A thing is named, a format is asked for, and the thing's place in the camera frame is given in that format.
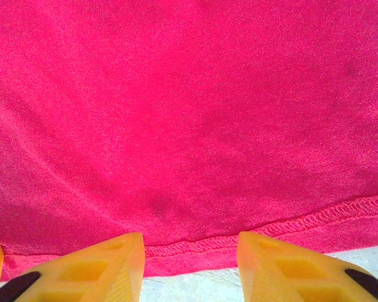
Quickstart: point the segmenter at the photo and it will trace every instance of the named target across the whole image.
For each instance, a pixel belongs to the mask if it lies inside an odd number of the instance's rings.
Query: pink garment
[[[0,1],[4,280],[142,232],[146,275],[256,230],[378,244],[378,0]]]

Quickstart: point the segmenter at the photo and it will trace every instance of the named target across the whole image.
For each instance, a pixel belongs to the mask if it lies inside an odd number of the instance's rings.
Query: stitched seam
[[[279,237],[291,233],[299,233],[323,225],[355,220],[365,217],[378,216],[378,195],[368,198],[358,198],[345,201],[334,206],[318,210],[317,212],[299,218],[269,223],[252,229],[253,232],[269,237]],[[203,253],[210,250],[231,249],[238,244],[238,236],[221,236],[201,239],[195,242],[180,241],[170,245],[146,247],[146,259],[172,257],[189,252]],[[61,256],[57,254],[21,255],[6,254],[7,256]]]

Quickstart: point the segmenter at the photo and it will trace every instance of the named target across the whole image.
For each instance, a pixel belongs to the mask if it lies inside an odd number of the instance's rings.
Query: white surface
[[[361,266],[378,278],[378,247],[349,250],[330,256]],[[243,302],[244,298],[238,270],[222,269],[174,277],[146,278],[140,302],[153,301]]]

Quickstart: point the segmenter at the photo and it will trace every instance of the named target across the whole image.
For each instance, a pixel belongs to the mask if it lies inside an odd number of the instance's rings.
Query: pink fabric
[[[378,0],[0,1],[4,279],[142,232],[146,275],[256,230],[378,244]]]

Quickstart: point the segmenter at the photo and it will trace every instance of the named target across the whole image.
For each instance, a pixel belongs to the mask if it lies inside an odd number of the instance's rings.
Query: black rubber pad
[[[378,279],[355,269],[347,269],[345,273],[378,300]]]
[[[41,276],[40,272],[30,272],[8,281],[0,288],[0,302],[14,302]]]

